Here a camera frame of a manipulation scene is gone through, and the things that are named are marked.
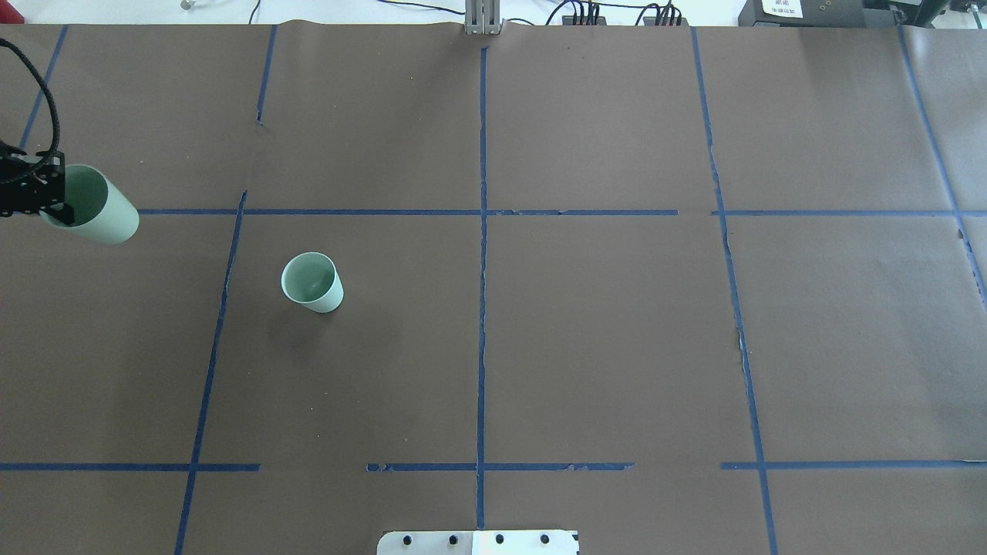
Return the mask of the mint green cup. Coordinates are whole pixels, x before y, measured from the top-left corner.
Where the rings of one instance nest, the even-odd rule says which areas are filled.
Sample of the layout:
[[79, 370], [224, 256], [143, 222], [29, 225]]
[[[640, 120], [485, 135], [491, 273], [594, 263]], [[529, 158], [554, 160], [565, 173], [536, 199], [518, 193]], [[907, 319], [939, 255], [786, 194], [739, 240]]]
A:
[[281, 289], [292, 302], [320, 314], [338, 309], [345, 296], [334, 261], [314, 251], [296, 255], [283, 267]]
[[134, 205], [95, 167], [70, 164], [65, 169], [65, 207], [72, 208], [71, 224], [56, 214], [40, 212], [49, 226], [101, 244], [121, 244], [139, 228]]

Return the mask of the brown paper table cover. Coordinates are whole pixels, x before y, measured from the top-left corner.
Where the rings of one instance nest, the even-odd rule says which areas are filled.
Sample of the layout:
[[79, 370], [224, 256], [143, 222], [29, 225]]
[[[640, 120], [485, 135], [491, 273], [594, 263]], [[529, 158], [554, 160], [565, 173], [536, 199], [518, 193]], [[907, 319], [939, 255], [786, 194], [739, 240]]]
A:
[[984, 32], [2, 36], [140, 214], [2, 221], [4, 554], [985, 552]]

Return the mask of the far black orange connector box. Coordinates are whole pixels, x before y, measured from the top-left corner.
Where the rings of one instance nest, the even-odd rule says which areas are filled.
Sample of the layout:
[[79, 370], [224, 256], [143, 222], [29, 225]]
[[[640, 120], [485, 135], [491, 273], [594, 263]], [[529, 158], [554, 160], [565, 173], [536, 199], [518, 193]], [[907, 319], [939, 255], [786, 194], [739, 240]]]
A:
[[561, 24], [567, 27], [595, 27], [596, 25], [607, 25], [607, 20], [599, 14], [577, 14], [563, 15]]

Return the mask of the black orange connector box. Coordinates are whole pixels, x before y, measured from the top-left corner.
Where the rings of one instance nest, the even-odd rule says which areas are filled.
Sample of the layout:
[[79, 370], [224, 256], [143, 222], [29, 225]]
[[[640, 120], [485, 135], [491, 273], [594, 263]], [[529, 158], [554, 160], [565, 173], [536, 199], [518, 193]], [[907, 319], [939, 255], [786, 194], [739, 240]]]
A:
[[688, 20], [679, 12], [662, 15], [642, 15], [638, 21], [642, 27], [687, 27]]
[[567, 27], [595, 27], [596, 25], [607, 25], [607, 20], [599, 14], [577, 14], [563, 15], [561, 24]]

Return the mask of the near black orange connector box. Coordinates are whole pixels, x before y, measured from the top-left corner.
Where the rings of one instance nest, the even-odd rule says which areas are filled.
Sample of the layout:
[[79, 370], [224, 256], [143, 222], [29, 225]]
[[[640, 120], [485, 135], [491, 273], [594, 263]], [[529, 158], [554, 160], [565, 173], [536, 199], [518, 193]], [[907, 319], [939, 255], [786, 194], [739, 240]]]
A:
[[642, 27], [687, 27], [688, 20], [679, 12], [662, 15], [642, 15], [638, 21]]

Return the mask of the black computer box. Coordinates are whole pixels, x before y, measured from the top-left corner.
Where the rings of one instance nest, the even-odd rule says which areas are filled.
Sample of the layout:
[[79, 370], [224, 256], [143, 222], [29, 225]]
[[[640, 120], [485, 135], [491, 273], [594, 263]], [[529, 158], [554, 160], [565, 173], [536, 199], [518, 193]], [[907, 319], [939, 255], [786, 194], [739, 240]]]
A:
[[739, 27], [864, 28], [863, 1], [745, 1]]

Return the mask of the aluminium frame post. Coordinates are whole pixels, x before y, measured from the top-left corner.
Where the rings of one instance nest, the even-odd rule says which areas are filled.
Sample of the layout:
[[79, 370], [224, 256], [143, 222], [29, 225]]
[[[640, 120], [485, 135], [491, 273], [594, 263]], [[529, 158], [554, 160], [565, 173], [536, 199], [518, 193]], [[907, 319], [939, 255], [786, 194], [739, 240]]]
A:
[[500, 7], [500, 0], [466, 0], [464, 2], [465, 34], [499, 35], [504, 24]]

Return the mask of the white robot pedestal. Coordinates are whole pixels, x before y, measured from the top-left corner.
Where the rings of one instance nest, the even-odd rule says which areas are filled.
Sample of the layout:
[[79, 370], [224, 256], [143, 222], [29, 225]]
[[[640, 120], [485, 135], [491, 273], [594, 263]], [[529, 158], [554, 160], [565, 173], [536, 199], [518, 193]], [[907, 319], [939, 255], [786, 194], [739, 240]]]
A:
[[438, 530], [392, 531], [377, 554], [579, 554], [577, 531]]

